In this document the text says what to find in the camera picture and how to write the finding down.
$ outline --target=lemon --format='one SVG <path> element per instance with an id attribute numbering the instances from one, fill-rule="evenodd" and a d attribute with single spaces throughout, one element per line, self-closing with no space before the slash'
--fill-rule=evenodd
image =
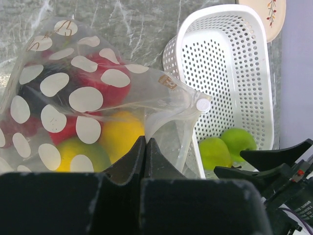
<path id="1" fill-rule="evenodd" d="M 61 155 L 58 172 L 101 172 L 111 165 L 107 153 L 98 143 L 86 144 L 74 137 L 56 148 Z"/>
<path id="2" fill-rule="evenodd" d="M 207 138 L 199 143 L 199 151 L 205 170 L 216 166 L 231 167 L 232 159 L 226 144 L 219 138 Z"/>
<path id="3" fill-rule="evenodd" d="M 227 145 L 232 159 L 236 162 L 245 161 L 240 156 L 242 150 L 256 150 L 257 148 L 253 136 L 244 129 L 231 128 L 222 134 L 221 139 Z"/>
<path id="4" fill-rule="evenodd" d="M 99 143 L 113 164 L 127 154 L 139 136 L 144 136 L 145 132 L 142 122 L 130 112 L 120 111 L 111 118 L 112 121 L 103 124 Z"/>

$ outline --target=bag label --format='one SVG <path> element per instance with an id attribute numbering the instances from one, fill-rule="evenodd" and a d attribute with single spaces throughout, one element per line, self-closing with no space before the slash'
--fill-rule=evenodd
<path id="1" fill-rule="evenodd" d="M 167 75 L 163 75 L 162 77 L 160 77 L 158 82 L 171 90 L 174 90 L 177 87 L 177 84 L 173 82 L 172 79 Z"/>

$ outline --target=clear plastic bag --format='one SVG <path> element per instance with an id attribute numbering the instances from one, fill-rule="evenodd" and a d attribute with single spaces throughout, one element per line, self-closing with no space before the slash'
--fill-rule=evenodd
<path id="1" fill-rule="evenodd" d="M 73 19 L 40 25 L 19 56 L 0 108 L 0 173 L 99 172 L 137 138 L 155 138 L 179 170 L 210 96 L 132 64 Z"/>

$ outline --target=lime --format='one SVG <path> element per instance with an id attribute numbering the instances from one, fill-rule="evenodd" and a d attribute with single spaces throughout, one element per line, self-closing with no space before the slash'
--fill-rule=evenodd
<path id="1" fill-rule="evenodd" d="M 242 150 L 256 150 L 257 145 L 253 136 L 246 130 L 240 128 L 231 128 L 226 130 L 221 139 L 225 142 L 232 159 L 236 162 L 245 161 L 240 157 Z"/>
<path id="2" fill-rule="evenodd" d="M 226 144 L 219 138 L 207 138 L 199 144 L 203 168 L 214 170 L 216 166 L 231 167 L 232 159 Z"/>

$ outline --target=floral pattern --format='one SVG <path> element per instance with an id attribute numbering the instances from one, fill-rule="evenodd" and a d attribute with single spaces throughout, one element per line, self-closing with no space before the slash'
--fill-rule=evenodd
<path id="1" fill-rule="evenodd" d="M 268 15 L 269 17 L 267 17 L 266 19 L 269 21 L 269 26 L 272 28 L 273 27 L 273 23 L 274 23 L 274 19 L 275 19 L 275 10 L 276 7 L 276 0 L 271 0 L 268 3 Z"/>

